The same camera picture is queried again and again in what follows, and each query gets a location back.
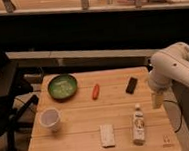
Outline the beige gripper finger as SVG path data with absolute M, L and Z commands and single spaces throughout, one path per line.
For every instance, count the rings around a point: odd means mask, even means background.
M 151 95 L 152 99 L 152 107 L 153 108 L 160 108 L 163 104 L 163 94 L 161 92 L 153 92 Z

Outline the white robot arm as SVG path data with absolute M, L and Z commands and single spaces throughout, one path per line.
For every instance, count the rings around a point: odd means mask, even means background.
M 177 42 L 162 48 L 151 57 L 151 65 L 153 69 L 148 74 L 148 86 L 152 90 L 152 107 L 160 108 L 163 93 L 173 80 L 189 87 L 189 45 Z

